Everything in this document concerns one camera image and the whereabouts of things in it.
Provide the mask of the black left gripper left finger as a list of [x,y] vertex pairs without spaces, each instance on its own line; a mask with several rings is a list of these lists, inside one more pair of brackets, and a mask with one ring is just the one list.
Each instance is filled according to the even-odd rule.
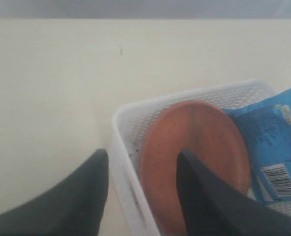
[[96,236],[109,189],[109,158],[98,149],[38,197],[0,214],[0,236]]

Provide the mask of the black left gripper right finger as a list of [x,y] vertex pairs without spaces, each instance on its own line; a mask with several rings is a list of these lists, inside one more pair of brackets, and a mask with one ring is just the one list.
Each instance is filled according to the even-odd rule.
[[189,236],[291,236],[291,216],[230,187],[188,150],[178,154],[176,186]]

